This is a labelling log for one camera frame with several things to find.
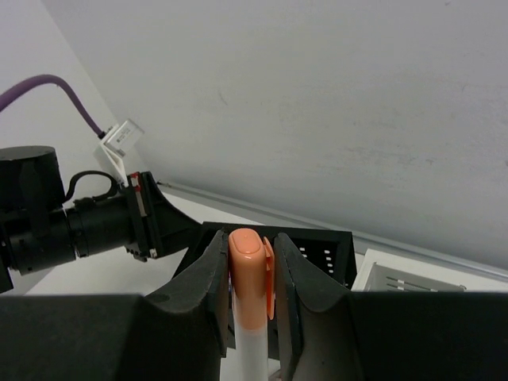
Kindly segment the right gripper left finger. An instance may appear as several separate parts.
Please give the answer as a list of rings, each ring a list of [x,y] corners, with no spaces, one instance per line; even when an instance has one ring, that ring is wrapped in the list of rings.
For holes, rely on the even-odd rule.
[[[217,380],[228,335],[228,243],[147,297],[4,297],[4,380]]]

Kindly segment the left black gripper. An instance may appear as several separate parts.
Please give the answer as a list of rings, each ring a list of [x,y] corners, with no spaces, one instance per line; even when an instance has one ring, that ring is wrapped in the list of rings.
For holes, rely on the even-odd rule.
[[[147,262],[188,247],[201,224],[165,198],[150,171],[134,172],[127,180],[125,199],[133,227],[127,252]]]

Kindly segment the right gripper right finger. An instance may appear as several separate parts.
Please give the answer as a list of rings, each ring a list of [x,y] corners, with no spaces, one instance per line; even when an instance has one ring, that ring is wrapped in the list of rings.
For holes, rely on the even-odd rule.
[[[282,379],[506,379],[506,294],[355,292],[274,246]]]

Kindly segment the black slotted container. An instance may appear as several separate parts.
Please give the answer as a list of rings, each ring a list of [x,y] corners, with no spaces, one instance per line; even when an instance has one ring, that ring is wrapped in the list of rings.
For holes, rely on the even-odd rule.
[[[261,238],[273,242],[277,234],[285,233],[304,258],[320,268],[342,286],[350,289],[357,270],[352,233],[328,229],[304,229],[270,225],[246,225],[225,222],[202,223],[192,237],[175,274],[193,264],[204,252],[218,230],[231,233],[235,229],[255,230]]]

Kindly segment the orange cap marker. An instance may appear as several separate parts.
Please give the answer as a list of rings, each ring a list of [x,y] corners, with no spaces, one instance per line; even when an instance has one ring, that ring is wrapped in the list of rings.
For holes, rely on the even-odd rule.
[[[267,380],[267,324],[275,312],[275,253],[257,231],[240,228],[228,238],[235,345],[241,380]]]

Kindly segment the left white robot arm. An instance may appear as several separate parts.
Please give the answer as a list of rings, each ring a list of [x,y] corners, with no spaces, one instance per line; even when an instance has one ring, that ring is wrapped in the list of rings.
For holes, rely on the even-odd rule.
[[[186,248],[200,224],[174,207],[152,174],[122,184],[104,171],[81,171],[64,186],[56,150],[1,150],[1,291],[10,272],[32,274],[124,247],[139,261]]]

